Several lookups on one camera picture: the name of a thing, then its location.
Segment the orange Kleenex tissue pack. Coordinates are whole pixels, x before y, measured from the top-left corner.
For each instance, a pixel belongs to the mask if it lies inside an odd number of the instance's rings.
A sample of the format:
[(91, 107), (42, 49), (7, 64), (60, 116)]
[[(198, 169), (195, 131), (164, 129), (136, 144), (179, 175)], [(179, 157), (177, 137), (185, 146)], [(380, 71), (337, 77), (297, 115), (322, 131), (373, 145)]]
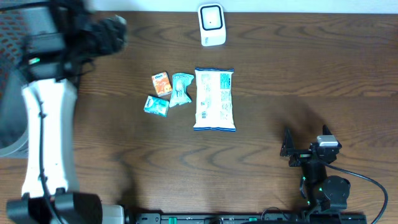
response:
[(152, 76), (152, 83), (155, 92), (159, 97), (171, 94), (172, 86), (170, 84), (167, 72), (161, 72)]

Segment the white blue snack bag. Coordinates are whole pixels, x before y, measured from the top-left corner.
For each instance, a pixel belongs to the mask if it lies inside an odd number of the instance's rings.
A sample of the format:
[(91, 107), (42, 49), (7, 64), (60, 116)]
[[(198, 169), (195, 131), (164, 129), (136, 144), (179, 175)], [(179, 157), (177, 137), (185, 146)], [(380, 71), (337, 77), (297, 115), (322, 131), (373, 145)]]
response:
[(195, 131), (235, 132), (232, 101), (234, 69), (196, 68)]

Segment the green Kleenex tissue pack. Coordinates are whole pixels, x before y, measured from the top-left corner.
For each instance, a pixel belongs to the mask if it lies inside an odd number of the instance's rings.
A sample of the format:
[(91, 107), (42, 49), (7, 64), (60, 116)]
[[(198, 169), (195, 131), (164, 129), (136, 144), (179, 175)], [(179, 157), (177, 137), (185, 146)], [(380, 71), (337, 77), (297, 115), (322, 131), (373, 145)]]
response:
[(169, 102), (167, 100), (154, 96), (147, 97), (147, 101), (144, 105), (144, 112), (166, 117), (168, 110)]

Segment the teal wet wipes pack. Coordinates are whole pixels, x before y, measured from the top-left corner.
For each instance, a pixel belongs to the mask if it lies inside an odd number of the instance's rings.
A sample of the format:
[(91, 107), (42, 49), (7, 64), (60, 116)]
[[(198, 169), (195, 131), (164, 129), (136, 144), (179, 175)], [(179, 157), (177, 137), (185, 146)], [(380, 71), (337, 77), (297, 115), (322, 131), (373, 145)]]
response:
[(172, 95), (170, 97), (170, 107), (176, 105), (184, 105), (191, 103), (192, 99), (187, 93), (187, 86), (189, 86), (194, 79), (194, 76), (187, 73), (175, 73), (172, 76)]

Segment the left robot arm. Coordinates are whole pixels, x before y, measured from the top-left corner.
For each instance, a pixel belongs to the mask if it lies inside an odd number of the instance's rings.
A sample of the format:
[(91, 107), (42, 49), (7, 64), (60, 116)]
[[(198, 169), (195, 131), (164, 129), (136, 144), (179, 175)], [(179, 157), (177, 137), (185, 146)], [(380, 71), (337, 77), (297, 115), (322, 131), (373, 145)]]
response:
[(21, 197), (7, 202), (7, 217), (14, 223), (132, 223), (122, 205), (80, 191), (73, 150), (75, 82), (85, 64), (123, 49), (126, 20), (93, 21), (83, 1), (1, 4), (1, 10), (20, 11), (28, 27), (16, 70), (23, 80), (29, 155)]

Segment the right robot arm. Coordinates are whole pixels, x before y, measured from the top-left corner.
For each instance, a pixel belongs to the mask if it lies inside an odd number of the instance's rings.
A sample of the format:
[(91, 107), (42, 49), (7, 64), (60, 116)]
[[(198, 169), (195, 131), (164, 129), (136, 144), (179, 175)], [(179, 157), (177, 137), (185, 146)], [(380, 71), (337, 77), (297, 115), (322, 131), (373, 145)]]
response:
[(284, 131), (280, 156), (289, 158), (289, 166), (300, 167), (300, 193), (307, 199), (305, 218), (322, 213), (338, 213), (347, 208), (350, 182), (336, 175), (327, 175), (326, 166), (336, 160), (342, 145), (327, 126), (308, 149), (296, 149), (289, 129)]

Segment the white barcode scanner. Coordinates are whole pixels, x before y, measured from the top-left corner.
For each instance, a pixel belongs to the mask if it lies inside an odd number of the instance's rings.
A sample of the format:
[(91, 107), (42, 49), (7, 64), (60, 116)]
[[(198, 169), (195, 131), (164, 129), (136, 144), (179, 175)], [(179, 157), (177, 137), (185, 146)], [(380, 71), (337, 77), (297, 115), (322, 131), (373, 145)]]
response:
[(211, 47), (226, 42), (226, 24), (223, 7), (218, 3), (203, 4), (198, 10), (201, 45)]

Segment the dark grey plastic basket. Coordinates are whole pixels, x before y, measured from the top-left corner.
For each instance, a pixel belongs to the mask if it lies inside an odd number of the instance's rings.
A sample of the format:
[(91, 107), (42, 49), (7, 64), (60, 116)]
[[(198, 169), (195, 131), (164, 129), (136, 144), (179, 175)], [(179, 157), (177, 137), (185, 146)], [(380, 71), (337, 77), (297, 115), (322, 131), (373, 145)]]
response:
[(27, 34), (20, 10), (1, 12), (1, 157), (28, 157), (28, 129), (25, 103), (21, 94), (23, 81), (16, 65)]

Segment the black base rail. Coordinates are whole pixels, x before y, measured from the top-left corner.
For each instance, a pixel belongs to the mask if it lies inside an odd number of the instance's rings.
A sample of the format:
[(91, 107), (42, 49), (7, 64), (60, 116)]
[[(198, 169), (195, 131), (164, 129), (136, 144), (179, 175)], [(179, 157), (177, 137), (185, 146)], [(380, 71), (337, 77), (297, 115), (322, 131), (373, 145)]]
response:
[(242, 223), (343, 223), (364, 224), (364, 215), (312, 215), (310, 218), (300, 218), (291, 213), (266, 213), (261, 214), (159, 214), (139, 213), (128, 215), (125, 218), (127, 224), (242, 224)]

